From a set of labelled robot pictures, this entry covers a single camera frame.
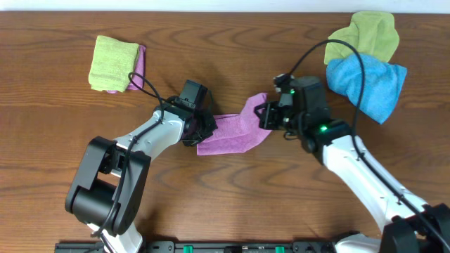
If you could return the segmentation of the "purple microfiber cloth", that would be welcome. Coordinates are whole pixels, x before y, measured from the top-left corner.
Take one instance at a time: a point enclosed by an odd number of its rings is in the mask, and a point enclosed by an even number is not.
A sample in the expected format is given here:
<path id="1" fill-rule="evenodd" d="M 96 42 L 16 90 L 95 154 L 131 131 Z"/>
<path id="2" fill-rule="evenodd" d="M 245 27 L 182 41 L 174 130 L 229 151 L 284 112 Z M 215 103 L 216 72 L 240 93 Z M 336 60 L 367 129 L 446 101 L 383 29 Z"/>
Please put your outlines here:
<path id="1" fill-rule="evenodd" d="M 239 114 L 215 115 L 217 129 L 212 136 L 197 144 L 197 155 L 245 153 L 261 144 L 271 130 L 259 127 L 254 108 L 265 103 L 266 98 L 267 93 L 258 93 L 247 99 Z"/>

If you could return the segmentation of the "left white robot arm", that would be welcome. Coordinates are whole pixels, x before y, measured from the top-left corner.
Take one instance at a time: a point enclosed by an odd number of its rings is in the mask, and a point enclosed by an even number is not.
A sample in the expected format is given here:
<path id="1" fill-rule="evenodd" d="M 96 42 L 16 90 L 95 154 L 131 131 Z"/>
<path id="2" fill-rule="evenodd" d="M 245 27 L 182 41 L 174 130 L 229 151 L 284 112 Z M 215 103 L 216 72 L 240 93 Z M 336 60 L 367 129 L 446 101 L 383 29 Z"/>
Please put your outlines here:
<path id="1" fill-rule="evenodd" d="M 105 252 L 139 252 L 143 236 L 134 219 L 150 163 L 169 146 L 194 146 L 217 129 L 209 109 L 182 102 L 163 103 L 130 133 L 93 138 L 65 199 L 65 210 L 100 238 Z"/>

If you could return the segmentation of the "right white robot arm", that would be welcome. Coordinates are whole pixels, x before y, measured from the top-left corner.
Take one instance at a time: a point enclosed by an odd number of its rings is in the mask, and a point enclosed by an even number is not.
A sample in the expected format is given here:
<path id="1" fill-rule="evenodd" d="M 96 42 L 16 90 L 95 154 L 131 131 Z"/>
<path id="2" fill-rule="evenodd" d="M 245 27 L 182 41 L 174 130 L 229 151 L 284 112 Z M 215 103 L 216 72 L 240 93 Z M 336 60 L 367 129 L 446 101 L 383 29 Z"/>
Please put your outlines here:
<path id="1" fill-rule="evenodd" d="M 274 77 L 280 98 L 254 108 L 259 126 L 283 130 L 336 174 L 369 211 L 379 239 L 349 233 L 324 252 L 448 252 L 449 208 L 429 205 L 396 180 L 342 119 L 333 119 L 317 77 Z"/>

